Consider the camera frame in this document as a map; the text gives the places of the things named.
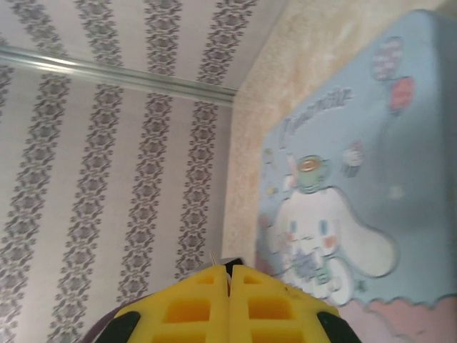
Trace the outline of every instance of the yellow plastic object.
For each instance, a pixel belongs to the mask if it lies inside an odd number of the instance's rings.
[[[128,343],[330,343],[317,313],[338,310],[246,266],[214,266],[124,307],[141,318]]]
[[[224,343],[228,292],[225,266],[214,266],[124,307],[116,317],[140,313],[129,343]]]

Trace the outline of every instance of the patterned wallpaper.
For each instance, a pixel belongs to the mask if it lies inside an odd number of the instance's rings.
[[[0,342],[78,342],[220,253],[230,120],[0,66]]]
[[[12,46],[237,89],[287,0],[1,0]]]

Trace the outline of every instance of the black plastic part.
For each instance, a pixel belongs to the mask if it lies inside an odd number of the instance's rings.
[[[328,312],[317,314],[330,343],[362,343],[348,322]]]
[[[230,277],[232,277],[233,266],[236,266],[236,265],[243,266],[244,265],[243,260],[240,258],[236,258],[236,259],[232,259],[230,262],[227,262],[224,264],[224,266],[226,266],[226,271],[227,271],[228,275],[230,275]]]
[[[127,343],[140,318],[139,312],[133,311],[114,318],[95,343]]]

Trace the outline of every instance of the ceiling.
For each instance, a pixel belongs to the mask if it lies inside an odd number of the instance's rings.
[[[0,0],[0,42],[238,89],[287,0]]]

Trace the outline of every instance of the white cartoon puppy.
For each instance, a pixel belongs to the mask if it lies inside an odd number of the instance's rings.
[[[360,224],[336,188],[293,192],[270,227],[267,242],[273,253],[282,253],[285,282],[337,305],[353,295],[349,265],[367,277],[381,277],[398,259],[394,242]],[[334,256],[337,249],[348,261]]]

